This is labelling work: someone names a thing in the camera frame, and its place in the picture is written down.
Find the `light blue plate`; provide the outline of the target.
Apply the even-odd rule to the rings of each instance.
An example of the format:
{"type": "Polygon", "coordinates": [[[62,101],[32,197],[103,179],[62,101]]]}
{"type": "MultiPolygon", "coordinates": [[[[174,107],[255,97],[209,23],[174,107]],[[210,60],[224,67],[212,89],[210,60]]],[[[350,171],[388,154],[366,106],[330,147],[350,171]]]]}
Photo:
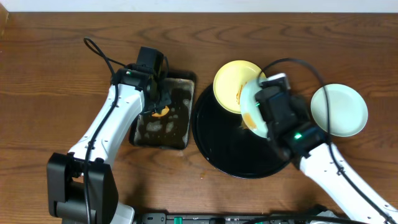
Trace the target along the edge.
{"type": "MultiPolygon", "coordinates": [[[[286,76],[284,73],[278,73],[273,76],[286,76]]],[[[260,88],[260,82],[265,80],[266,77],[256,78],[247,82],[240,95],[240,111],[243,117],[243,121],[246,126],[256,135],[262,138],[267,138],[267,128],[265,122],[261,118],[260,111],[256,106],[254,94],[257,93],[260,88]]]]}

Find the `green orange sponge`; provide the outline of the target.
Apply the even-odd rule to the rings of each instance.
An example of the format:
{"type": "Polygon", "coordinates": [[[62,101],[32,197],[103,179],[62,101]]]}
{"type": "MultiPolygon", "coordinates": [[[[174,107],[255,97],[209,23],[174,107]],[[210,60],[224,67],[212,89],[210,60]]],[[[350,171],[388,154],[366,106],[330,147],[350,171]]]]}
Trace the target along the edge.
{"type": "Polygon", "coordinates": [[[152,113],[152,116],[159,118],[159,117],[165,116],[169,111],[170,111],[169,107],[165,106],[165,108],[163,108],[160,112],[152,113]]]}

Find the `yellow plate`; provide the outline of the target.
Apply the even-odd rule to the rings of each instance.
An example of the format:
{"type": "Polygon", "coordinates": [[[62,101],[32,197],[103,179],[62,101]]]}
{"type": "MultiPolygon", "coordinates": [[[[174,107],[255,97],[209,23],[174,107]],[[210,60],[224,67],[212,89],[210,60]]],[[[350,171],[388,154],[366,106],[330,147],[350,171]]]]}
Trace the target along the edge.
{"type": "Polygon", "coordinates": [[[226,110],[240,114],[240,95],[244,85],[257,78],[261,68],[246,60],[234,60],[224,64],[216,73],[213,93],[217,102],[226,110]]]}

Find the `light green plate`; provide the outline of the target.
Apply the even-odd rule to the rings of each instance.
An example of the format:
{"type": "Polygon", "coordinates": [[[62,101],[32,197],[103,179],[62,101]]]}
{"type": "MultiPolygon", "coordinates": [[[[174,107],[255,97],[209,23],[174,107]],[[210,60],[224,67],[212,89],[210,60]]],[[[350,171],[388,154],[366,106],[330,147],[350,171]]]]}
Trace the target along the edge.
{"type": "Polygon", "coordinates": [[[313,119],[324,131],[327,130],[326,107],[330,107],[330,133],[338,137],[358,134],[368,121],[368,107],[362,96],[342,84],[326,86],[329,102],[325,101],[322,88],[312,96],[310,109],[313,119]]]}

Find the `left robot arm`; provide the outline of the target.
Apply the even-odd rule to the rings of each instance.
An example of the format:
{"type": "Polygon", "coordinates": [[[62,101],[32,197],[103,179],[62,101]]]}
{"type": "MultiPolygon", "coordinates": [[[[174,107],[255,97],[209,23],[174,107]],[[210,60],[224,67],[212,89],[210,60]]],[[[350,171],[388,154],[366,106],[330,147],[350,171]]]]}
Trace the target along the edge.
{"type": "Polygon", "coordinates": [[[135,211],[119,201],[112,167],[132,122],[170,104],[157,49],[141,47],[136,63],[113,72],[107,99],[83,137],[47,163],[49,213],[65,223],[132,223],[135,211]]]}

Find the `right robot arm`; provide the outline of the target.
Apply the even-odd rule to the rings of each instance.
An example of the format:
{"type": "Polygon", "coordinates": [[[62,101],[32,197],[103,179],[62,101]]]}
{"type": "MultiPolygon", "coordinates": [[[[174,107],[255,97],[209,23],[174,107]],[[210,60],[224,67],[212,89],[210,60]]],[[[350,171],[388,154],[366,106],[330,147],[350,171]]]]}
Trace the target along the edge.
{"type": "Polygon", "coordinates": [[[317,183],[354,221],[397,223],[397,209],[347,163],[330,136],[358,134],[368,120],[361,95],[342,84],[318,89],[310,108],[290,92],[285,74],[257,81],[256,108],[267,126],[270,147],[317,183]]]}

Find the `black rectangular soapy tray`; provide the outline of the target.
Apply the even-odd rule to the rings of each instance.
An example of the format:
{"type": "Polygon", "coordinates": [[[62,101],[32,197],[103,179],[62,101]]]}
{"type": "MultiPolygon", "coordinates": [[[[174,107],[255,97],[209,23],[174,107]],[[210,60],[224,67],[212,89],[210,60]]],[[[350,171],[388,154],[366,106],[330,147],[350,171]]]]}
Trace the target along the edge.
{"type": "Polygon", "coordinates": [[[135,146],[183,150],[188,145],[196,75],[172,70],[164,80],[171,104],[166,114],[138,116],[131,124],[129,142],[135,146]]]}

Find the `black round tray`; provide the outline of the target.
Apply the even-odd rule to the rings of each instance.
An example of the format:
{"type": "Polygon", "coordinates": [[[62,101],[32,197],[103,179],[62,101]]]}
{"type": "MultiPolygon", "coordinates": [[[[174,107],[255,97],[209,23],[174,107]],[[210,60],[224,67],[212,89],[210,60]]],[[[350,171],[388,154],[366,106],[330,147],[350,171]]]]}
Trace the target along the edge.
{"type": "Polygon", "coordinates": [[[239,114],[225,110],[209,85],[198,97],[192,113],[192,132],[203,157],[218,170],[244,179],[278,173],[289,162],[269,148],[266,139],[244,129],[239,114]]]}

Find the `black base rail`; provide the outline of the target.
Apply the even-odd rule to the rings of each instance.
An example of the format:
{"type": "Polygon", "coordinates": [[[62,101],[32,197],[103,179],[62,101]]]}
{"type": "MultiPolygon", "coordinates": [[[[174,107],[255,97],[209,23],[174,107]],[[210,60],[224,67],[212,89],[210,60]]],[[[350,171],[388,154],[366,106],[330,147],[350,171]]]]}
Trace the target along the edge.
{"type": "MultiPolygon", "coordinates": [[[[309,212],[310,215],[338,218],[332,211],[309,212]]],[[[166,213],[144,213],[134,218],[133,224],[242,224],[253,219],[261,218],[255,215],[185,215],[166,213]]],[[[288,224],[288,223],[330,223],[321,221],[293,221],[272,220],[259,223],[288,224]]]]}

